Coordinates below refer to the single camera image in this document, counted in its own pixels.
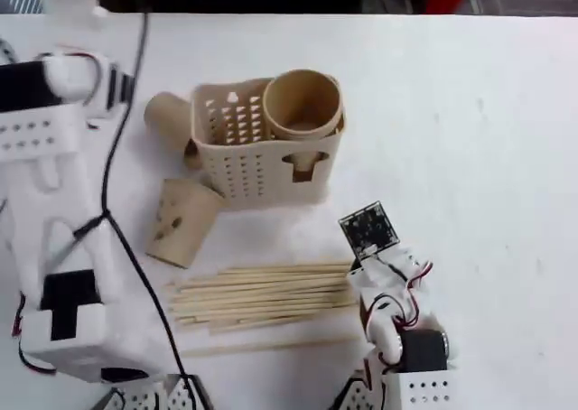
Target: perforated plate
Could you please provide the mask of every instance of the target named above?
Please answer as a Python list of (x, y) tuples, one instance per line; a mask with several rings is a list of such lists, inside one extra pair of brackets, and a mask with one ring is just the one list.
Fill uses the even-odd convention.
[(75, 105), (0, 114), (0, 163), (76, 151), (83, 119)]

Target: wooden stick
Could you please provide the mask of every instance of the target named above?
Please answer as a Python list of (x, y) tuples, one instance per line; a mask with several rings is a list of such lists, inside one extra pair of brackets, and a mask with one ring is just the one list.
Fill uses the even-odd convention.
[(202, 316), (213, 316), (221, 314), (235, 314), (237, 318), (243, 318), (246, 313), (256, 313), (256, 312), (280, 312), (279, 315), (283, 315), (283, 312), (291, 311), (293, 309), (327, 309), (332, 308), (337, 305), (348, 303), (351, 301), (342, 302), (317, 302), (317, 303), (290, 303), (282, 305), (263, 305), (263, 306), (251, 306), (251, 307), (220, 307), (220, 308), (202, 308), (202, 307), (183, 307), (178, 311), (175, 311), (176, 315), (189, 314), (202, 317)]
[(181, 353), (185, 358), (207, 358), (222, 354), (247, 353), (253, 351), (268, 351), (274, 349), (294, 349), (301, 347), (321, 347), (325, 345), (343, 344), (358, 340), (358, 335), (346, 335), (337, 338), (326, 338), (318, 340), (297, 340), (287, 342), (260, 342), (241, 345), (231, 345), (227, 347), (212, 347), (206, 349), (187, 349)]
[(263, 266), (263, 267), (233, 267), (222, 271), (223, 275), (237, 275), (243, 273), (329, 273), (348, 270), (353, 261), (331, 262), (317, 264), (298, 264), (294, 266)]
[(247, 295), (247, 296), (230, 296), (227, 297), (223, 295), (218, 298), (205, 298), (205, 297), (174, 297), (171, 299), (171, 306), (178, 306), (183, 304), (196, 303), (198, 305), (231, 305), (231, 304), (247, 304), (247, 303), (274, 303), (283, 301), (295, 301), (295, 300), (310, 300), (310, 299), (320, 299), (320, 300), (334, 300), (341, 297), (351, 297), (352, 294), (349, 291), (338, 290), (334, 292), (310, 292), (310, 293), (298, 293), (298, 294), (262, 294), (262, 295)]
[(176, 318), (188, 318), (194, 317), (197, 321), (211, 321), (211, 320), (238, 320), (238, 319), (245, 319), (245, 318), (271, 318), (271, 317), (278, 317), (278, 316), (286, 316), (292, 317), (295, 315), (310, 315), (314, 313), (319, 313), (321, 311), (330, 311), (331, 309), (348, 306), (349, 303), (340, 303), (334, 304), (332, 307), (327, 308), (293, 308), (286, 311), (274, 311), (274, 312), (226, 312), (226, 313), (175, 313)]
[(277, 282), (288, 282), (288, 281), (302, 281), (315, 278), (341, 278), (345, 282), (345, 273), (326, 273), (319, 275), (303, 275), (303, 274), (285, 274), (285, 273), (272, 273), (270, 275), (260, 275), (260, 276), (247, 276), (244, 275), (220, 275), (215, 277), (205, 277), (191, 279), (187, 282), (179, 284), (177, 288), (179, 290), (185, 288), (206, 288), (215, 286), (229, 286), (229, 285), (240, 285), (240, 284), (267, 284), (267, 283), (277, 283)]
[(274, 297), (261, 297), (246, 299), (244, 302), (240, 303), (236, 300), (180, 300), (172, 302), (170, 308), (172, 311), (181, 311), (183, 309), (205, 309), (212, 307), (224, 307), (224, 308), (247, 308), (255, 306), (285, 306), (287, 304), (299, 304), (299, 303), (316, 303), (316, 302), (337, 302), (343, 300), (353, 300), (351, 294), (346, 292), (337, 293), (322, 293), (317, 295), (313, 294), (288, 294)]
[(271, 318), (269, 320), (238, 322), (237, 324), (233, 324), (230, 326), (218, 326), (216, 324), (213, 324), (212, 321), (209, 321), (209, 332), (211, 335), (216, 335), (220, 333), (229, 333), (232, 331), (245, 331), (247, 329), (257, 329), (260, 327), (278, 326), (281, 324), (289, 324), (291, 322), (306, 321), (310, 320), (311, 318), (313, 318), (312, 315), (302, 315), (296, 317), (280, 317), (280, 318)]
[(205, 294), (216, 292), (232, 292), (232, 291), (247, 291), (260, 290), (263, 288), (286, 287), (286, 288), (300, 288), (302, 286), (311, 288), (322, 285), (343, 284), (345, 279), (343, 276), (336, 277), (310, 277), (308, 279), (299, 279), (289, 282), (268, 282), (263, 284), (232, 284), (225, 286), (211, 286), (203, 288), (185, 288), (180, 290), (181, 294)]

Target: white tabletop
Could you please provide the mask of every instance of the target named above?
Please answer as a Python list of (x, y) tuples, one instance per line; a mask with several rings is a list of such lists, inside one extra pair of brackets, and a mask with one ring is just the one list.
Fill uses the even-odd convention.
[[(42, 20), (0, 17), (0, 36), (24, 59), (56, 41), (101, 50), (132, 69), (137, 16), (112, 16), (98, 34), (57, 37)], [(435, 263), (434, 298), (461, 349), (464, 408), (575, 408), (576, 53), (578, 19), (568, 18), (157, 15), (112, 174), (111, 209), (160, 291), (175, 277), (229, 266), (349, 258), (337, 219), (381, 200), (402, 241)], [(202, 82), (294, 68), (330, 73), (344, 93), (350, 125), (327, 201), (220, 215), (188, 271), (145, 256), (162, 179), (187, 172), (145, 130), (144, 103), (161, 90), (186, 96)], [(116, 125), (89, 132), (95, 191)], [(129, 268), (120, 254), (118, 261)], [(90, 407), (103, 387), (19, 365), (7, 337), (15, 271), (4, 266), (0, 274), (3, 407)], [(352, 323), (354, 314), (215, 340), (180, 332), (178, 341), (187, 349), (339, 333)], [(219, 410), (313, 410), (331, 403), (361, 355), (363, 346), (350, 344), (186, 366)]]

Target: perforated plastic basket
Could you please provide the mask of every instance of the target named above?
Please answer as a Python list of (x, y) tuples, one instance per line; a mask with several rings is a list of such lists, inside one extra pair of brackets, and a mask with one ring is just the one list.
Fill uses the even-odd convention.
[[(270, 80), (206, 84), (192, 93), (191, 137), (214, 188), (232, 209), (314, 203), (326, 194), (345, 116), (319, 140), (275, 139), (262, 108)], [(306, 152), (317, 152), (318, 161), (309, 172), (295, 171), (291, 155)]]

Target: cardboard tube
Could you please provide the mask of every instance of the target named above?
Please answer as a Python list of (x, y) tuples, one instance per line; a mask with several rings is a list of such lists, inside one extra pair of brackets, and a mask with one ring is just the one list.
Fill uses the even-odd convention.
[(200, 169), (199, 151), (191, 140), (191, 104), (171, 94), (157, 94), (144, 110), (146, 125), (154, 130), (173, 151), (179, 153), (185, 164)]
[(190, 266), (224, 203), (215, 191), (192, 180), (165, 180), (147, 255)]

